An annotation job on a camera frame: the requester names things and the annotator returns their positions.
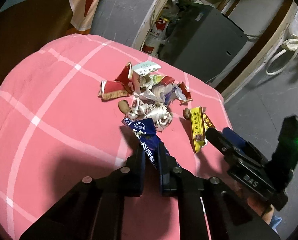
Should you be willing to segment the blue sleeve forearm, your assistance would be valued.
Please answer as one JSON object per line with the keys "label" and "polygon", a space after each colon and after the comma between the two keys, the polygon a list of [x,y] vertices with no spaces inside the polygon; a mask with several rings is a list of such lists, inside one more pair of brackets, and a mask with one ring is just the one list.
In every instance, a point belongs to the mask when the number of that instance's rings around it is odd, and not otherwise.
{"label": "blue sleeve forearm", "polygon": [[277,231],[277,226],[282,222],[282,217],[279,217],[277,215],[273,215],[271,218],[271,221],[269,223],[269,226],[271,227],[272,230],[274,230],[276,233]]}

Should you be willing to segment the person's right hand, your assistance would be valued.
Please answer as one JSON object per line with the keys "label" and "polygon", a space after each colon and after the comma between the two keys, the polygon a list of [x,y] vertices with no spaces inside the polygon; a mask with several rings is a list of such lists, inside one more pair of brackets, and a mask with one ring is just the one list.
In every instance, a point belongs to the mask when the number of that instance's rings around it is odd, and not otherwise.
{"label": "person's right hand", "polygon": [[255,211],[268,225],[274,214],[274,207],[268,206],[262,199],[255,194],[250,194],[247,198],[247,204]]}

